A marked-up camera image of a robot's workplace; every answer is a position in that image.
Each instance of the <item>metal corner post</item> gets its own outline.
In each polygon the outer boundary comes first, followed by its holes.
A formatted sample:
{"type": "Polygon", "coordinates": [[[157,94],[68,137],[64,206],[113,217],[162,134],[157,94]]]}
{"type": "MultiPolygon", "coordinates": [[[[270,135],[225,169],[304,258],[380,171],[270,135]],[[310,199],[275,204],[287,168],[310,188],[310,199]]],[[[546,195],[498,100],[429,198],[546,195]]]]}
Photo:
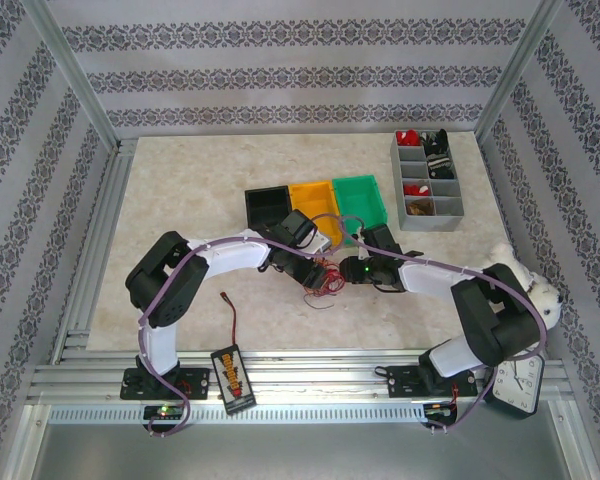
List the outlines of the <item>metal corner post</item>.
{"type": "Polygon", "coordinates": [[[502,72],[496,88],[476,123],[475,134],[478,144],[481,145],[484,142],[489,130],[496,122],[498,115],[500,115],[502,108],[562,3],[562,0],[540,0],[538,3],[527,28],[525,28],[513,55],[509,59],[509,63],[502,72]]]}
{"type": "Polygon", "coordinates": [[[78,63],[69,42],[58,26],[46,0],[22,0],[22,6],[40,33],[42,40],[62,70],[69,85],[85,109],[100,138],[111,150],[118,145],[119,138],[100,104],[96,94],[78,63]]]}

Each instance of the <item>plush toy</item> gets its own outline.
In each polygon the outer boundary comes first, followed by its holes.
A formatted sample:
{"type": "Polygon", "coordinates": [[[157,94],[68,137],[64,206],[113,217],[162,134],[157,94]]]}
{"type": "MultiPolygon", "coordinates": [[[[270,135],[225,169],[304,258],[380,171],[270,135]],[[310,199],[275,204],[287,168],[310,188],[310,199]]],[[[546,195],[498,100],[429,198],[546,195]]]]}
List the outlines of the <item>plush toy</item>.
{"type": "Polygon", "coordinates": [[[562,295],[542,275],[530,272],[514,256],[513,248],[508,243],[500,243],[491,250],[489,265],[502,263],[508,266],[516,276],[522,288],[527,292],[529,300],[538,309],[547,330],[556,326],[562,311],[562,295]]]}

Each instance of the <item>purple cable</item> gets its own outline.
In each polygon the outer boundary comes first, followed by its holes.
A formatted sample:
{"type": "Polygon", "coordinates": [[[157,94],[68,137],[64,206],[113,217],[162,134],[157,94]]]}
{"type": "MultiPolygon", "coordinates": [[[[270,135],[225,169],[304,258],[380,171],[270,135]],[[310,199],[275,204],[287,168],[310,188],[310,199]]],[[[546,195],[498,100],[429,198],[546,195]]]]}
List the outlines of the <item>purple cable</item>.
{"type": "MultiPolygon", "coordinates": [[[[457,267],[455,265],[449,265],[443,262],[438,262],[435,260],[423,260],[421,258],[417,258],[417,257],[408,257],[406,255],[402,255],[402,254],[398,254],[398,253],[394,253],[394,252],[389,252],[386,250],[382,250],[379,248],[375,248],[375,247],[371,247],[369,245],[365,245],[362,242],[359,242],[357,239],[355,239],[351,234],[349,234],[349,232],[346,231],[345,225],[344,225],[344,221],[348,220],[348,219],[355,219],[358,220],[360,222],[360,224],[362,225],[362,227],[364,228],[364,223],[362,222],[362,220],[354,215],[346,215],[346,216],[337,216],[331,213],[324,213],[321,215],[318,215],[316,217],[313,218],[313,220],[317,219],[317,218],[321,218],[321,217],[332,217],[335,218],[338,222],[338,228],[341,230],[342,234],[343,234],[343,238],[340,241],[340,243],[338,243],[338,245],[336,245],[332,250],[325,252],[325,253],[305,253],[302,252],[300,250],[295,250],[293,248],[290,248],[286,245],[283,245],[281,243],[275,242],[273,240],[268,240],[265,238],[254,238],[254,237],[227,237],[227,238],[220,238],[217,240],[211,240],[209,242],[207,242],[206,244],[200,245],[196,248],[194,248],[193,250],[191,250],[191,252],[189,252],[187,255],[185,255],[182,260],[178,263],[178,265],[176,266],[176,268],[173,269],[173,271],[171,272],[171,274],[169,275],[169,278],[167,278],[167,281],[164,283],[164,285],[162,286],[162,288],[158,291],[158,293],[156,294],[156,296],[154,297],[153,301],[149,304],[149,307],[145,310],[145,312],[142,314],[142,316],[140,317],[140,319],[138,320],[138,324],[139,324],[139,330],[138,330],[138,344],[140,346],[140,355],[143,358],[143,364],[145,365],[145,367],[147,368],[147,370],[149,371],[149,373],[151,375],[153,375],[162,385],[164,385],[166,388],[168,388],[170,391],[172,391],[173,393],[175,393],[176,395],[178,395],[182,401],[184,402],[184,409],[185,409],[185,414],[182,417],[182,419],[180,420],[180,423],[178,423],[175,427],[173,427],[171,430],[169,430],[168,432],[163,432],[158,434],[160,437],[168,437],[170,435],[174,435],[176,433],[178,433],[179,431],[181,431],[182,429],[185,428],[185,426],[187,425],[187,422],[189,421],[189,418],[191,417],[191,402],[189,401],[189,399],[187,398],[187,396],[181,392],[180,390],[178,390],[177,388],[175,388],[173,385],[171,385],[169,382],[167,382],[164,378],[162,378],[162,376],[155,370],[155,368],[153,368],[153,365],[151,365],[151,362],[148,360],[148,354],[147,354],[147,348],[146,345],[144,343],[144,337],[142,335],[142,332],[145,328],[147,328],[147,324],[148,324],[148,319],[149,316],[153,313],[153,311],[155,310],[155,308],[158,306],[158,304],[160,303],[160,301],[162,300],[162,298],[164,297],[164,294],[166,293],[166,291],[169,289],[169,287],[171,286],[171,284],[174,282],[174,280],[176,279],[176,277],[178,276],[178,274],[180,273],[180,271],[182,270],[182,268],[186,265],[186,263],[191,259],[191,257],[193,257],[194,255],[196,255],[197,253],[207,249],[207,248],[211,248],[211,247],[215,247],[217,245],[223,245],[226,243],[239,243],[239,242],[254,242],[254,243],[262,243],[265,245],[270,245],[270,246],[274,246],[277,248],[280,248],[282,250],[286,250],[290,253],[293,253],[295,255],[299,255],[302,257],[307,257],[307,258],[326,258],[328,256],[333,255],[334,253],[336,253],[338,250],[340,250],[345,242],[345,239],[348,238],[350,240],[353,241],[353,243],[359,247],[362,247],[370,252],[376,252],[376,253],[380,253],[382,255],[386,255],[388,257],[393,257],[393,258],[397,258],[400,260],[405,260],[407,262],[413,262],[413,263],[419,263],[421,265],[427,265],[427,266],[433,266],[433,267],[438,267],[438,268],[442,268],[444,270],[449,270],[452,272],[456,272],[456,273],[463,273],[463,274],[467,274],[467,275],[472,275],[475,276],[477,278],[480,278],[482,280],[485,280],[487,282],[489,282],[491,285],[500,288],[502,290],[504,290],[505,292],[507,292],[509,295],[511,295],[513,298],[515,298],[516,300],[518,300],[520,303],[522,303],[531,313],[531,315],[533,316],[534,320],[536,321],[536,323],[538,324],[538,329],[540,330],[540,341],[538,342],[538,346],[533,349],[532,351],[523,354],[523,355],[519,355],[516,357],[512,357],[509,360],[524,360],[530,357],[533,357],[537,354],[540,353],[540,351],[542,350],[542,348],[544,347],[546,340],[547,340],[547,329],[546,326],[544,324],[544,321],[542,320],[542,317],[540,316],[540,314],[538,313],[538,311],[536,310],[535,306],[526,298],[524,298],[524,296],[520,295],[518,292],[516,292],[513,288],[509,287],[508,285],[506,285],[505,283],[502,283],[499,280],[496,280],[495,278],[489,277],[488,275],[485,275],[482,272],[478,272],[475,270],[471,270],[468,268],[462,268],[462,267],[457,267]]],[[[487,385],[485,385],[484,389],[482,390],[482,392],[480,392],[480,395],[478,395],[478,397],[476,398],[475,402],[469,406],[469,408],[467,408],[467,410],[462,414],[462,416],[451,426],[445,426],[440,422],[436,422],[433,420],[429,420],[428,423],[432,424],[432,425],[436,425],[440,428],[444,428],[445,431],[451,430],[452,428],[456,427],[457,425],[459,425],[460,423],[462,423],[467,416],[473,411],[473,409],[476,407],[476,405],[478,405],[478,403],[484,398],[484,396],[487,394],[487,391],[491,388],[491,386],[493,385],[493,381],[495,379],[495,375],[492,376],[491,380],[489,381],[489,383],[487,385]]],[[[147,429],[149,430],[149,434],[150,435],[155,435],[156,433],[152,430],[152,425],[153,425],[154,419],[151,419],[149,421],[149,425],[147,426],[147,429]]]]}

